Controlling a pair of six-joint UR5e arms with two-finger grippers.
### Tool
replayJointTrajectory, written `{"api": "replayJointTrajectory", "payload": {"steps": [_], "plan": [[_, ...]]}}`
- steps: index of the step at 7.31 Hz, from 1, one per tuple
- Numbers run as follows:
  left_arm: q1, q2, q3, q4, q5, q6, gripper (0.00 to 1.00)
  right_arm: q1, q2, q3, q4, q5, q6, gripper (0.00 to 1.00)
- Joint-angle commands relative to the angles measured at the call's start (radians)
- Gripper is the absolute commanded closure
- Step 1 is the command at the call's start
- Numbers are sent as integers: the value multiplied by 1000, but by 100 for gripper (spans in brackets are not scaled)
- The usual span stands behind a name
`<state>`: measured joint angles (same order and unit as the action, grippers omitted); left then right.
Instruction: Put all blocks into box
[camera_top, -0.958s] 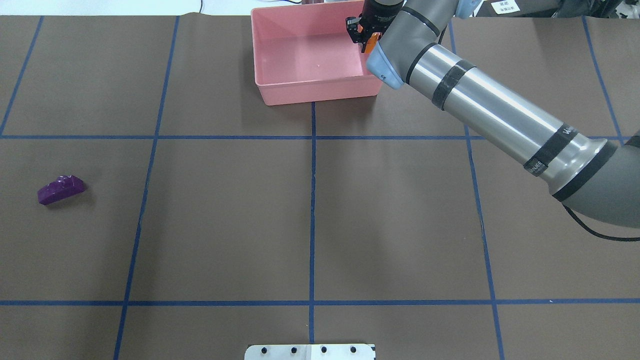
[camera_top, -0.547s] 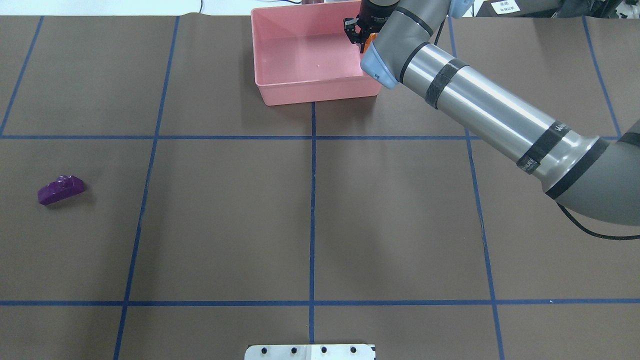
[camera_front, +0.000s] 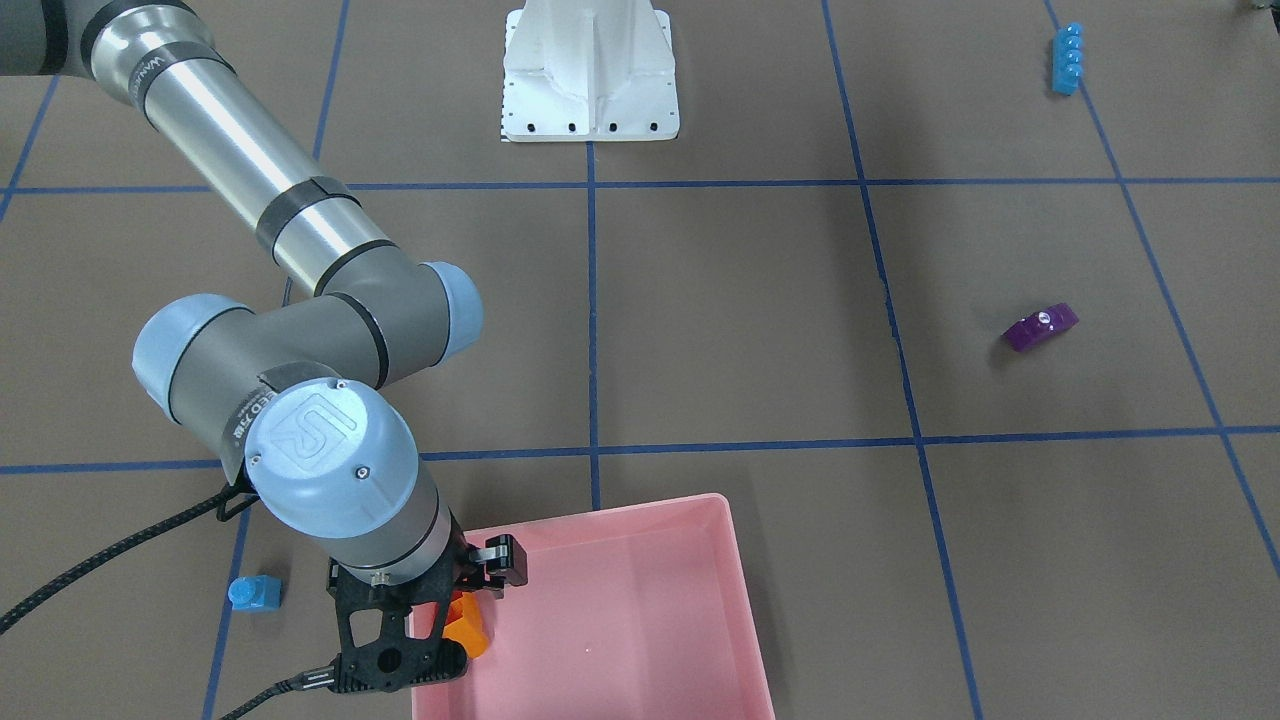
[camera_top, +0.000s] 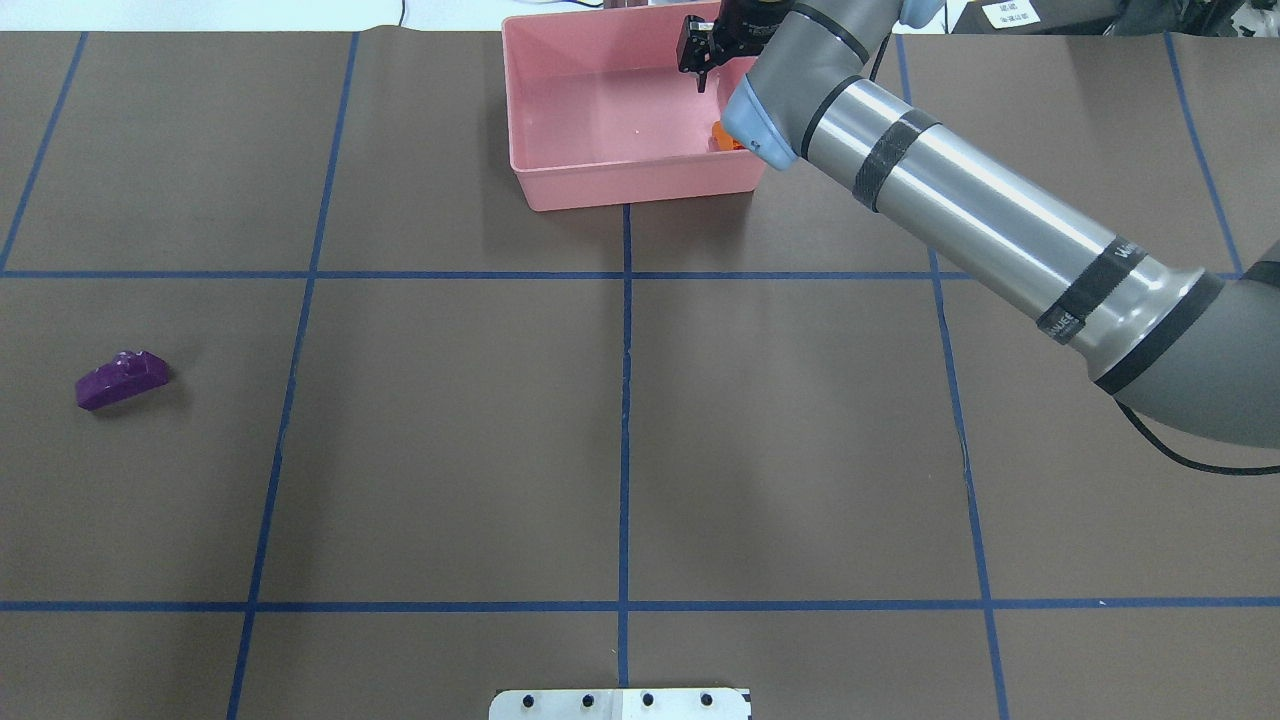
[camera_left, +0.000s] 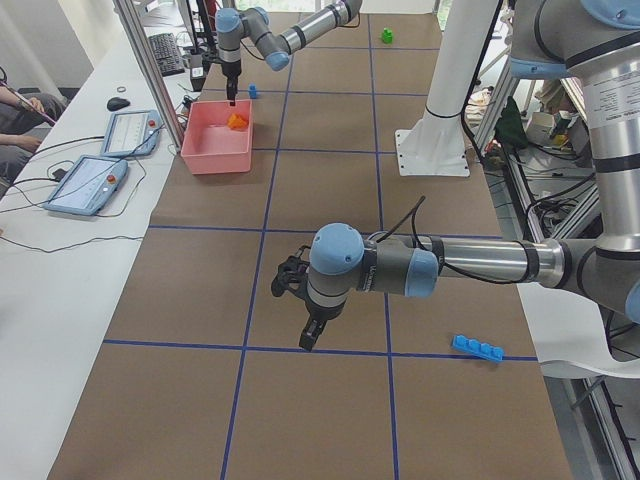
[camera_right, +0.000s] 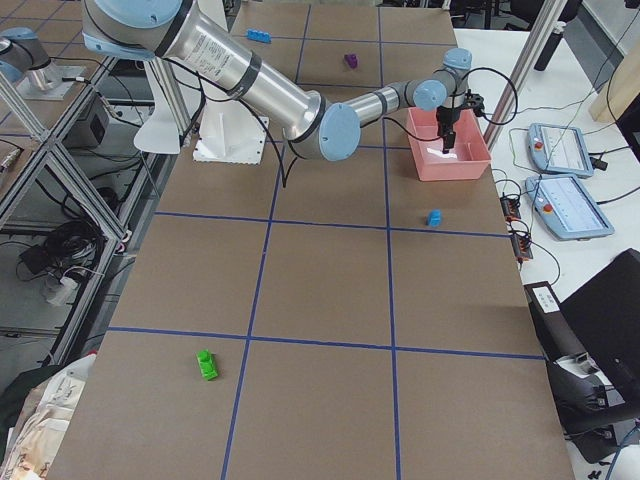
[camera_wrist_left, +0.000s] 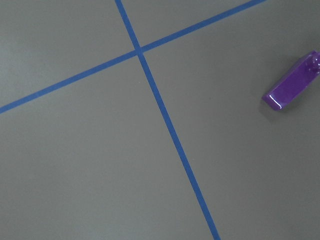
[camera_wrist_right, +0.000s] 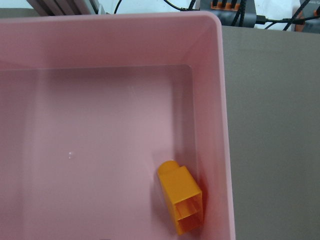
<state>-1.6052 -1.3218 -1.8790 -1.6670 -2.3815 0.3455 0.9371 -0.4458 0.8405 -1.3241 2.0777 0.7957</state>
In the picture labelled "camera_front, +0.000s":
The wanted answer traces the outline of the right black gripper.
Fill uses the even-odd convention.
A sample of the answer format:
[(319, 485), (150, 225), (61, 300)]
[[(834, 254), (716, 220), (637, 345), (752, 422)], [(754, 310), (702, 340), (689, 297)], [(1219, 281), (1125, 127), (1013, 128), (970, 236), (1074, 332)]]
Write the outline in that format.
[(512, 534), (483, 547), (470, 544), (451, 510), (438, 510), (426, 530), (401, 530), (401, 520), (358, 539), (364, 548), (385, 550), (388, 562), (360, 565), (330, 559), (328, 592), (335, 602), (340, 641), (353, 641), (351, 616), (381, 612), (379, 641), (410, 641), (404, 620), (419, 605), (448, 609), (453, 594), (480, 588), (504, 591), (529, 583), (529, 556)]

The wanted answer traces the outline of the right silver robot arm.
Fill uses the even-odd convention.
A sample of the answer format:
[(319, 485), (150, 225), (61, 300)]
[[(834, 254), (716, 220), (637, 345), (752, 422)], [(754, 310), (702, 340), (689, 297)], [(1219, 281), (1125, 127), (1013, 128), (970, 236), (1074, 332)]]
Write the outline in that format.
[(332, 560), (338, 618), (529, 580), (509, 537), (467, 544), (381, 388), (467, 348), (484, 309), (449, 263), (415, 263), (253, 96), (182, 1), (5, 1), (3, 73), (68, 76), (132, 106), (219, 192), (308, 299), (269, 313), (196, 293), (151, 316), (132, 368), (214, 451), (227, 488), (78, 564), (10, 628), (108, 560), (260, 498)]

